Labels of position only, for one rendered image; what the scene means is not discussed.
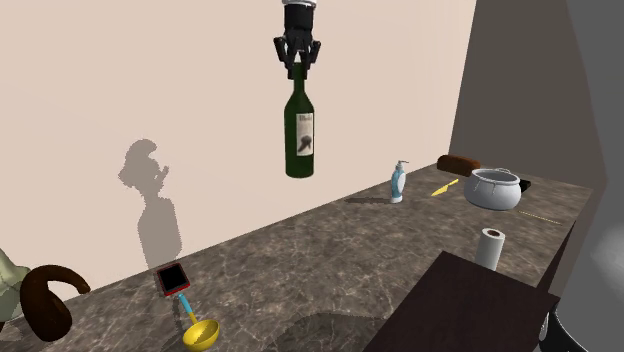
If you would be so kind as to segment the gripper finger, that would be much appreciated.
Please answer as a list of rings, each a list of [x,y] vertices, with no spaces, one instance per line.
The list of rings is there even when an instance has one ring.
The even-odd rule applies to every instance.
[[[274,47],[277,53],[278,60],[284,64],[285,67],[291,67],[293,64],[293,52],[289,47],[287,37],[280,36],[273,39]]]
[[[320,51],[321,42],[312,40],[310,45],[301,51],[301,62],[307,67],[315,63]]]

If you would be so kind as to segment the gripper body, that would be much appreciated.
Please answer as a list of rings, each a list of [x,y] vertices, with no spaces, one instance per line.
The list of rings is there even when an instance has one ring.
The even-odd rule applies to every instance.
[[[318,52],[313,38],[315,4],[284,5],[284,37],[288,52]]]

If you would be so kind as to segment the green wine bottle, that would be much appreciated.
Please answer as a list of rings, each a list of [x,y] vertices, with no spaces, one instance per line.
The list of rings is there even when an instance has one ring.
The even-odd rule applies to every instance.
[[[292,70],[293,91],[284,108],[285,172],[291,178],[314,174],[314,107],[305,91],[304,66]]]

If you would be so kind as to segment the blue white soap dispenser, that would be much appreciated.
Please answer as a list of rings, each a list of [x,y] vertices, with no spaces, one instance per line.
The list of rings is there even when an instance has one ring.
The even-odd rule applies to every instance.
[[[403,190],[406,182],[406,173],[404,165],[406,161],[399,160],[395,166],[395,170],[391,176],[391,196],[390,203],[396,204],[403,200]]]

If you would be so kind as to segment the brown bread loaf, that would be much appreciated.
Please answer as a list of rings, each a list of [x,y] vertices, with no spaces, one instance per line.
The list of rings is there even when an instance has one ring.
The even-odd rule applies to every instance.
[[[467,157],[442,155],[438,158],[436,166],[438,170],[469,177],[473,170],[481,167],[481,163]]]

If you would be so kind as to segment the yellow knife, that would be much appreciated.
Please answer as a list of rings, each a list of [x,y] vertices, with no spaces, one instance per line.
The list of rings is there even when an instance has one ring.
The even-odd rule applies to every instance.
[[[437,190],[435,190],[435,191],[431,194],[431,196],[433,197],[433,196],[437,196],[437,195],[440,195],[440,194],[443,194],[443,193],[447,192],[447,191],[448,191],[448,189],[449,189],[451,186],[453,186],[453,185],[457,184],[458,182],[459,182],[459,179],[455,179],[455,180],[453,180],[453,181],[451,181],[451,182],[449,182],[449,183],[445,184],[444,186],[442,186],[442,187],[438,188]]]

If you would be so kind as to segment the red phone black screen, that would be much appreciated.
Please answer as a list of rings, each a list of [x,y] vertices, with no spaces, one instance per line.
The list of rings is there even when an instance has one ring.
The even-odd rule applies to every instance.
[[[165,296],[171,296],[190,286],[190,281],[179,262],[159,268],[156,276]]]

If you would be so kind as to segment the white paper towel roll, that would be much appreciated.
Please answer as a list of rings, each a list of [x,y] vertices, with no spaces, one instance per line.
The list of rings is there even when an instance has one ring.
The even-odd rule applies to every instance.
[[[474,262],[492,271],[497,269],[505,241],[505,234],[493,228],[484,228],[481,232]]]

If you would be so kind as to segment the thin yellow stick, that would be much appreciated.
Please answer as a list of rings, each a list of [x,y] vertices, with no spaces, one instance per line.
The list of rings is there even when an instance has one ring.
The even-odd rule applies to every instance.
[[[555,221],[555,220],[552,220],[552,219],[548,219],[548,218],[545,218],[545,217],[542,217],[542,216],[539,216],[539,215],[536,215],[536,214],[532,214],[532,213],[529,213],[529,212],[526,212],[526,211],[522,211],[522,210],[517,210],[517,212],[519,214],[522,214],[522,215],[525,215],[525,216],[529,216],[529,217],[532,217],[532,218],[535,218],[535,219],[546,221],[548,223],[552,223],[552,224],[555,224],[555,225],[558,225],[558,226],[563,226],[563,224],[561,222],[558,222],[558,221]]]

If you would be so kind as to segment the dark brown curved object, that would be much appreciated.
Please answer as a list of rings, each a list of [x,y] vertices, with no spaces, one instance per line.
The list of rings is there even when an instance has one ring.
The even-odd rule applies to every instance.
[[[20,288],[22,311],[34,334],[45,342],[63,338],[73,325],[71,312],[48,286],[53,281],[70,284],[79,294],[91,291],[83,277],[63,266],[39,266],[25,276]]]

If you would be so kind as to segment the pale green object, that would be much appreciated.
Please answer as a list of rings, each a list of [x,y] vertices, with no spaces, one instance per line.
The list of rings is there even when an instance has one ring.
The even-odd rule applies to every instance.
[[[0,322],[22,314],[20,287],[30,269],[14,264],[0,248]]]

